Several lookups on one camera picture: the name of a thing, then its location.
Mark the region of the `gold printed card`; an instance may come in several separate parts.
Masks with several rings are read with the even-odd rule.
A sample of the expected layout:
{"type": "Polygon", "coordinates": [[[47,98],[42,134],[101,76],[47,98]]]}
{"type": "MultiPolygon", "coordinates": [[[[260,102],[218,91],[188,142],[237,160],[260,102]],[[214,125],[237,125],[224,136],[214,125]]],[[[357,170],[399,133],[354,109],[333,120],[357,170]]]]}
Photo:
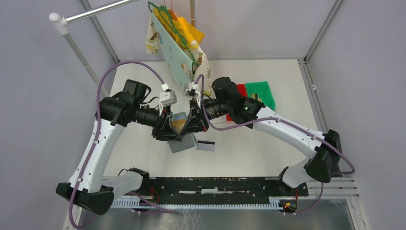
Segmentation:
{"type": "Polygon", "coordinates": [[[173,129],[178,134],[180,134],[183,127],[185,126],[186,122],[187,122],[186,118],[179,118],[179,119],[172,120],[170,123],[171,123],[173,129]]]}

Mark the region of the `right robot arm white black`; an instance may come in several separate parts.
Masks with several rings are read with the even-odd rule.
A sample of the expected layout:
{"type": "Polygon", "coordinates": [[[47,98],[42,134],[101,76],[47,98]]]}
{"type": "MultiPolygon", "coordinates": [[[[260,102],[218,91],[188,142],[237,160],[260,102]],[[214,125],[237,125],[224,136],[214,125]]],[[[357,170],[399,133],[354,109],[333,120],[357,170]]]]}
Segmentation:
{"type": "Polygon", "coordinates": [[[198,82],[185,84],[184,94],[192,100],[182,134],[205,132],[211,120],[229,115],[235,125],[228,129],[245,126],[295,147],[306,158],[294,166],[285,167],[280,173],[276,188],[283,196],[290,195],[299,185],[311,180],[330,183],[338,174],[338,163],[342,158],[338,132],[308,129],[278,115],[264,103],[243,96],[229,77],[216,79],[212,89],[215,98],[203,99],[198,82]]]}

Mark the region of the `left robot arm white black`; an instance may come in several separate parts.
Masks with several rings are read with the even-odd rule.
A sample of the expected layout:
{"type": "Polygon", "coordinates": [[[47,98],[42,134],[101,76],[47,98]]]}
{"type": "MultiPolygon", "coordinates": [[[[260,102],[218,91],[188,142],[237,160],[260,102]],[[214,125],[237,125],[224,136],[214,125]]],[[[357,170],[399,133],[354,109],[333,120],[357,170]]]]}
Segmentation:
{"type": "Polygon", "coordinates": [[[159,108],[149,107],[144,101],[151,88],[135,80],[127,80],[124,88],[103,98],[96,111],[96,120],[85,153],[68,182],[59,183],[56,193],[97,215],[104,215],[113,202],[130,192],[145,195],[151,188],[148,172],[131,168],[123,175],[103,179],[112,151],[124,129],[131,122],[153,128],[153,133],[164,124],[170,105],[176,103],[174,92],[166,83],[161,85],[159,108]]]}

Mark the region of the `grey white striped card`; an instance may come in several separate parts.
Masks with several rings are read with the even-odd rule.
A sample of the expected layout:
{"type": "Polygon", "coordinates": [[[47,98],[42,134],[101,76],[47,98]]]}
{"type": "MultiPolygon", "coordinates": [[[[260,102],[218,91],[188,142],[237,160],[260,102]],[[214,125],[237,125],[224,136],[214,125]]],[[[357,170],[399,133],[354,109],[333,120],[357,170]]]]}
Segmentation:
{"type": "Polygon", "coordinates": [[[197,140],[196,149],[200,151],[215,151],[215,142],[207,140],[197,140]]]}

